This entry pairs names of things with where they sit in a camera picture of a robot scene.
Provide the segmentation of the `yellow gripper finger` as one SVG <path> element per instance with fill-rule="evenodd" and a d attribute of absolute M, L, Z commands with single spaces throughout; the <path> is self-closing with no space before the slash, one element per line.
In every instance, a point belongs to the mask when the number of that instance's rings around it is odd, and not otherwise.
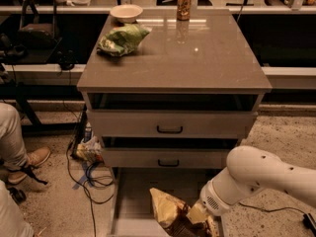
<path fill-rule="evenodd" d="M 189 210 L 187 218 L 192 224 L 205 223 L 210 219 L 210 214 L 204 204 L 198 200 Z"/>

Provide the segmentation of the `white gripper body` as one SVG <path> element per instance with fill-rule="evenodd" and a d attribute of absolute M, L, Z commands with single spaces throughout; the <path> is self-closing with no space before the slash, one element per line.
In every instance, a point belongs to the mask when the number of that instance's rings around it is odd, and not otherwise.
<path fill-rule="evenodd" d="M 228 203 L 227 185 L 214 180 L 208 181 L 200 191 L 199 198 L 202 205 L 213 215 L 221 216 L 229 211 L 231 205 Z"/>

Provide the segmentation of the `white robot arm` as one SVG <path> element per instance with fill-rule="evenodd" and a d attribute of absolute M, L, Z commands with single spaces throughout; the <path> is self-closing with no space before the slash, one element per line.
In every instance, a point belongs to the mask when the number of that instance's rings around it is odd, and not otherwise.
<path fill-rule="evenodd" d="M 237 202 L 264 189 L 276 190 L 316 206 L 316 171 L 283 162 L 275 154 L 252 146 L 238 146 L 226 167 L 201 189 L 188 213 L 189 220 L 205 221 L 228 212 Z"/>

